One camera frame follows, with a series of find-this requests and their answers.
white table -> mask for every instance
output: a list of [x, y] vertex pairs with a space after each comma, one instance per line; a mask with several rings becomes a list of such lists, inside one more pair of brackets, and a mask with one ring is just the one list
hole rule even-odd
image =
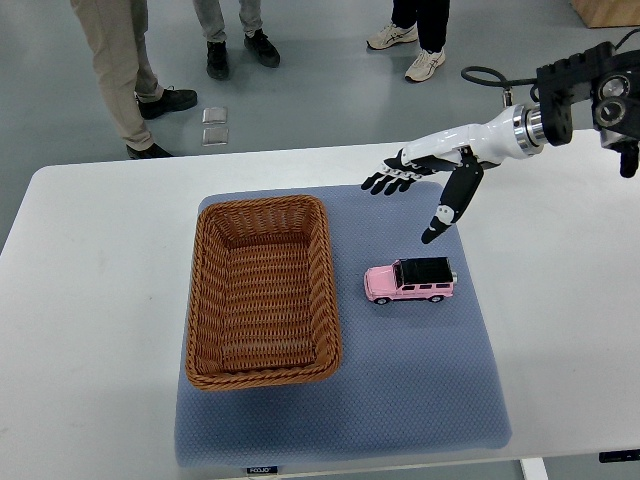
[[[176, 465], [173, 427], [200, 201], [358, 184], [400, 147], [37, 172], [0, 256], [0, 476], [195, 478]], [[488, 171], [458, 225], [513, 429], [506, 447], [282, 472], [640, 446], [640, 180], [617, 172], [595, 132], [575, 132], [571, 145]], [[425, 226], [435, 207], [416, 205]]]

person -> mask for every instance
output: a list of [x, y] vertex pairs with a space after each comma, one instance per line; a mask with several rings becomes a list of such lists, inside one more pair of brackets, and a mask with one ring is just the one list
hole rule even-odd
[[[244, 46], [265, 67], [280, 65], [280, 54], [262, 31], [261, 0], [239, 0]], [[207, 73], [216, 80], [229, 78], [227, 34], [219, 0], [193, 0], [193, 6], [207, 39]]]
[[394, 0], [391, 23], [369, 37], [367, 44], [373, 50], [383, 50], [419, 40], [420, 54], [405, 73], [405, 78], [424, 82], [445, 61], [448, 23], [449, 0]]
[[71, 0], [71, 7], [93, 51], [100, 93], [129, 157], [171, 157], [155, 143], [144, 120], [191, 108], [198, 96], [158, 84], [145, 44], [147, 1]]

wicker basket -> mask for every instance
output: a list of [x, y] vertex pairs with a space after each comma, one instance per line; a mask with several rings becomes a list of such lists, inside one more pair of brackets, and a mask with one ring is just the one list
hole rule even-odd
[[186, 373], [201, 390], [322, 380], [342, 342], [324, 206], [238, 200], [198, 218]]

pink toy car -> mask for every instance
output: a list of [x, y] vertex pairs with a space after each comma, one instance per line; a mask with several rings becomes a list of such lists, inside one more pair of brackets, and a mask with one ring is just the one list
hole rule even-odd
[[457, 282], [458, 276], [451, 271], [447, 257], [408, 258], [367, 270], [364, 291], [378, 305], [391, 300], [439, 302], [453, 296]]

sneaker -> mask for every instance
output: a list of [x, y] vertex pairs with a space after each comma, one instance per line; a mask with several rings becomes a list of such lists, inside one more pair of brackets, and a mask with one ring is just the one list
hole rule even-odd
[[444, 63], [445, 58], [444, 50], [435, 53], [422, 50], [407, 73], [404, 74], [404, 78], [413, 82], [424, 82], [431, 78], [436, 68]]
[[163, 113], [187, 110], [198, 103], [198, 94], [193, 90], [165, 89], [160, 100], [142, 103], [138, 100], [140, 115], [145, 120], [157, 118]]
[[375, 35], [370, 36], [367, 45], [374, 50], [384, 50], [396, 43], [411, 43], [417, 39], [418, 27], [415, 24], [410, 28], [400, 28], [390, 23]]
[[244, 36], [244, 46], [253, 52], [262, 65], [276, 68], [280, 65], [280, 54], [267, 38], [262, 29], [256, 30], [253, 37]]
[[131, 160], [146, 160], [148, 158], [169, 158], [173, 157], [169, 152], [163, 150], [155, 143], [145, 150], [134, 150], [127, 145], [127, 153]]
[[227, 80], [229, 78], [226, 42], [207, 42], [207, 73], [215, 80]]

